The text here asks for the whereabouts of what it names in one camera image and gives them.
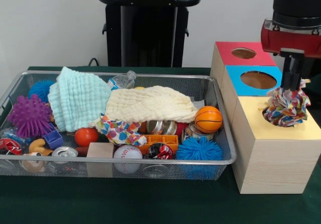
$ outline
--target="plastic bottle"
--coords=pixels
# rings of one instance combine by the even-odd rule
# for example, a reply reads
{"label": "plastic bottle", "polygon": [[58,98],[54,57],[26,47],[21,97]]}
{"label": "plastic bottle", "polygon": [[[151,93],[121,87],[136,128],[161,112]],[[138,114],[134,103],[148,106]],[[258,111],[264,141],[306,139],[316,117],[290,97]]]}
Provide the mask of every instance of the plastic bottle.
{"label": "plastic bottle", "polygon": [[136,73],[128,71],[127,73],[119,74],[109,79],[107,82],[111,90],[119,88],[133,88],[135,85]]}

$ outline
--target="purple spiky ball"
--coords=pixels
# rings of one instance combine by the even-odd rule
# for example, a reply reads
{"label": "purple spiky ball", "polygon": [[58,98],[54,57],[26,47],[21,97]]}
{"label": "purple spiky ball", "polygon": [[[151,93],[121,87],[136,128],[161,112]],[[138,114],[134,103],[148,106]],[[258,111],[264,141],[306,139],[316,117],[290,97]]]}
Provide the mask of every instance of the purple spiky ball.
{"label": "purple spiky ball", "polygon": [[49,125],[52,111],[37,95],[19,96],[8,120],[18,128],[17,136],[21,138],[42,137],[52,129]]}

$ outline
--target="wooden block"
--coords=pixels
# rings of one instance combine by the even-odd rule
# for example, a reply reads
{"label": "wooden block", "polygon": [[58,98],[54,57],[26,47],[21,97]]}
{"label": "wooden block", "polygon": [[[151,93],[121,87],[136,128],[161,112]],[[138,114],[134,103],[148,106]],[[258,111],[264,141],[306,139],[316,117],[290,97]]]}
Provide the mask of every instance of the wooden block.
{"label": "wooden block", "polygon": [[[114,151],[113,143],[90,143],[87,158],[112,158]],[[112,176],[112,163],[87,162],[88,177]]]}
{"label": "wooden block", "polygon": [[237,102],[237,94],[227,70],[225,70],[223,74],[221,84],[221,95],[224,102],[225,111],[229,120],[229,124],[231,125]]}
{"label": "wooden block", "polygon": [[225,65],[276,66],[260,42],[216,42],[216,46]]}
{"label": "wooden block", "polygon": [[238,96],[266,96],[268,91],[280,85],[281,79],[282,73],[277,67],[225,66],[221,95],[229,123],[232,123]]}
{"label": "wooden block", "polygon": [[[271,86],[268,85],[267,75],[256,72],[274,77],[275,85],[267,88]],[[281,71],[271,56],[262,50],[260,42],[216,42],[211,76],[220,87],[230,124],[234,117],[237,96],[265,96],[269,90],[281,83]]]}
{"label": "wooden block", "polygon": [[224,69],[225,66],[223,60],[221,58],[219,50],[217,49],[217,46],[215,45],[212,58],[211,77],[217,80],[220,88],[223,80]]}
{"label": "wooden block", "polygon": [[309,112],[295,127],[274,126],[262,115],[267,100],[238,97],[232,122],[238,188],[241,194],[303,193],[321,153],[321,129]]}

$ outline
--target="blue fuzzy ball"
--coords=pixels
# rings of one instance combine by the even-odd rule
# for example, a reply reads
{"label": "blue fuzzy ball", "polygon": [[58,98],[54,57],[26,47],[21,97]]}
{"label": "blue fuzzy ball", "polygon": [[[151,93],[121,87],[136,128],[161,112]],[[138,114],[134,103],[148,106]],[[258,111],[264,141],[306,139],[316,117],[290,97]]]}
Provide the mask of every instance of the blue fuzzy ball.
{"label": "blue fuzzy ball", "polygon": [[[222,160],[223,152],[216,142],[201,138],[187,138],[179,145],[176,152],[178,160]],[[218,165],[180,165],[188,179],[214,179],[220,166]]]}
{"label": "blue fuzzy ball", "polygon": [[195,138],[187,138],[176,152],[178,160],[222,160],[221,148],[212,140],[205,137],[199,141]]}
{"label": "blue fuzzy ball", "polygon": [[28,98],[30,99],[33,94],[36,94],[42,102],[48,102],[50,86],[54,83],[55,82],[51,80],[36,82],[29,90]]}

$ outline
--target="baseball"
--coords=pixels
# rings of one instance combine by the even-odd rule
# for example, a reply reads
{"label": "baseball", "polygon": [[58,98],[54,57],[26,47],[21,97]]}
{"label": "baseball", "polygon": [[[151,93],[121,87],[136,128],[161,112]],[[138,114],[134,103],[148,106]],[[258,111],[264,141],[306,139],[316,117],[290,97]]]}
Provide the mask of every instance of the baseball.
{"label": "baseball", "polygon": [[[142,159],[142,154],[139,148],[133,145],[122,145],[115,151],[114,158]],[[140,167],[140,164],[129,163],[114,163],[114,165],[123,174],[133,174]]]}

